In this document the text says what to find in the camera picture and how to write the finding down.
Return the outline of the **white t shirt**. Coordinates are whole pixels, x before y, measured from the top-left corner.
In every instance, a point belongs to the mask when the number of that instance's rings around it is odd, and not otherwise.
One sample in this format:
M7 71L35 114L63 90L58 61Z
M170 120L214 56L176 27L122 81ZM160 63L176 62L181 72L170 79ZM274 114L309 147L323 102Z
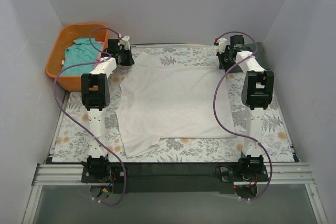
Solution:
M140 53L120 84L116 115L128 158L158 148L163 138L230 138L234 129L223 72L213 66L163 66Z

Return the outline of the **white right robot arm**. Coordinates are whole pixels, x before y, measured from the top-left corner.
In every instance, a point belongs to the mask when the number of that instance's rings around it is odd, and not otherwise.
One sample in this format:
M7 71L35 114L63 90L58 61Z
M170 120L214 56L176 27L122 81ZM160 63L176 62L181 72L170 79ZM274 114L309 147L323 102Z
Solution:
M229 73L239 68L245 74L241 101L246 109L246 133L240 158L237 163L219 168L223 182L243 181L255 185L259 178L267 178L264 166L261 131L266 109L272 102L274 73L263 68L256 60L254 50L245 46L242 35L233 35L230 40L216 38L216 55L219 68Z

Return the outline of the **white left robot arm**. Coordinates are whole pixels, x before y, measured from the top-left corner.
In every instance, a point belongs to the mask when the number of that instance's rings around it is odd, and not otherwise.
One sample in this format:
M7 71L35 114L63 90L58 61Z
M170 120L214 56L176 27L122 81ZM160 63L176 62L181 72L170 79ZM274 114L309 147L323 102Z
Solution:
M130 67L134 64L130 37L109 39L108 47L102 51L100 60L90 73L81 76L81 98L88 113L89 131L98 138L89 141L89 153L84 167L89 176L106 182L112 175L108 151L103 147L106 143L104 118L110 104L108 78L118 65Z

